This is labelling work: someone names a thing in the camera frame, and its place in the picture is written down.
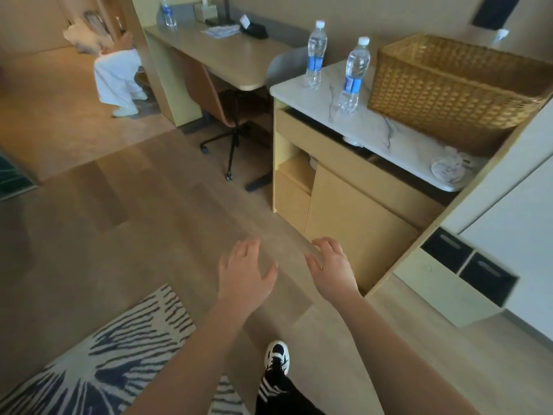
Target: dark green mat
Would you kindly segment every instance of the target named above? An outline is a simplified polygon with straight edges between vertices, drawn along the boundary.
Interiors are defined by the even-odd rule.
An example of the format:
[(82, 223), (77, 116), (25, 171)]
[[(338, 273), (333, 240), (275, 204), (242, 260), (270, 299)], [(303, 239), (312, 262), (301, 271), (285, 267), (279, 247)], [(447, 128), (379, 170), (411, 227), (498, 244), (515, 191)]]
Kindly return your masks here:
[(0, 154), (0, 201), (35, 187), (31, 180)]

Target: human hand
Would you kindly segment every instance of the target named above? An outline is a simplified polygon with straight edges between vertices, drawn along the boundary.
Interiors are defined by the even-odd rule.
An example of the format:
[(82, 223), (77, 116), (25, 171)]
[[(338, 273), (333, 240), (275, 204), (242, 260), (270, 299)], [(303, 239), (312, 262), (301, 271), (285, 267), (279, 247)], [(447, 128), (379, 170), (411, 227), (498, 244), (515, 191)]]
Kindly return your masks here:
[(259, 239), (237, 242), (227, 259), (219, 262), (219, 303), (244, 321), (267, 299), (277, 280), (273, 263), (265, 277), (258, 266)]
[(305, 254), (305, 261), (321, 296), (336, 307), (352, 296), (361, 295), (340, 243), (330, 237), (315, 239), (311, 243), (321, 249), (322, 268), (311, 253)]

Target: wicker basket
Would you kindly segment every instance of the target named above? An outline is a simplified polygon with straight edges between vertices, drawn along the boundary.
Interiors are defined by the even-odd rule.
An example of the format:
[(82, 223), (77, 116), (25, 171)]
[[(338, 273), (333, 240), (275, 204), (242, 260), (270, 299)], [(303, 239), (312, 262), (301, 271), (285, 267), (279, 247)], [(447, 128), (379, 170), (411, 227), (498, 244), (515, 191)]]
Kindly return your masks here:
[(552, 92), (552, 64), (419, 34), (378, 51), (368, 106), (486, 156)]

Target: office chair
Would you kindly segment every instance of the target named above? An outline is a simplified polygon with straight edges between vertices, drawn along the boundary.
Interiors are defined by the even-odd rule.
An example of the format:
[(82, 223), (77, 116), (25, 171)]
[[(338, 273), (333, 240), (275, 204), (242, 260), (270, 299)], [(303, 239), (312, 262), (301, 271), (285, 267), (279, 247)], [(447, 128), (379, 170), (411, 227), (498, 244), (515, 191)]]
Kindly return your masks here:
[(232, 180), (232, 158), (235, 147), (239, 146), (239, 136), (248, 135), (246, 123), (266, 112), (266, 100), (251, 92), (238, 89), (217, 93), (205, 65), (184, 52), (174, 50), (184, 69), (186, 90), (190, 98), (204, 111), (221, 121), (230, 131), (200, 143), (202, 153), (208, 154), (207, 144), (225, 137), (232, 137), (231, 151), (225, 178)]

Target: sneaker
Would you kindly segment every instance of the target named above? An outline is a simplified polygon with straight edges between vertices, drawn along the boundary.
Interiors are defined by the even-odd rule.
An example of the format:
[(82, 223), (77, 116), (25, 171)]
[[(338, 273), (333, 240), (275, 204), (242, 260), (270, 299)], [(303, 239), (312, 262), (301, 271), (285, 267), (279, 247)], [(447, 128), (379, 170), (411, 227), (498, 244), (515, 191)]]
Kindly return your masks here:
[(265, 366), (267, 370), (279, 367), (284, 372), (284, 375), (288, 374), (288, 370), (290, 370), (290, 354), (284, 342), (274, 341), (269, 345)]
[(122, 117), (125, 117), (125, 116), (133, 116), (133, 115), (136, 115), (138, 114), (138, 108), (135, 106), (134, 108), (119, 108), (119, 109), (116, 109), (112, 112), (112, 115), (115, 117), (115, 118), (122, 118)]
[(130, 98), (133, 100), (148, 100), (148, 95), (141, 90), (139, 92), (131, 93)]

